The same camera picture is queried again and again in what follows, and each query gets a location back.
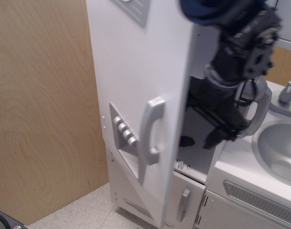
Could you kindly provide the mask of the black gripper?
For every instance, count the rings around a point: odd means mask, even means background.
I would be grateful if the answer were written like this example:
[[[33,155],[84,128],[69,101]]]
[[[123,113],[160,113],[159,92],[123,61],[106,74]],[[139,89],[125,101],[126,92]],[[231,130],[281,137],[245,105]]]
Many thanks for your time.
[[[235,105],[235,92],[217,89],[205,79],[190,78],[187,105],[214,126],[204,149],[216,147],[223,140],[234,141],[248,128],[247,119]]]

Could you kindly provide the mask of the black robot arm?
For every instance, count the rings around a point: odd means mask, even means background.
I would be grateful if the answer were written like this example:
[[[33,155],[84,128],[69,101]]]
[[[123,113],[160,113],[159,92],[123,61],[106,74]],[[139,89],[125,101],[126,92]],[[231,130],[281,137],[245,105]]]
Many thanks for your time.
[[[182,0],[180,7],[190,21],[220,30],[216,54],[203,79],[191,77],[186,102],[214,126],[203,147],[252,135],[258,126],[240,108],[265,96],[280,18],[263,0]]]

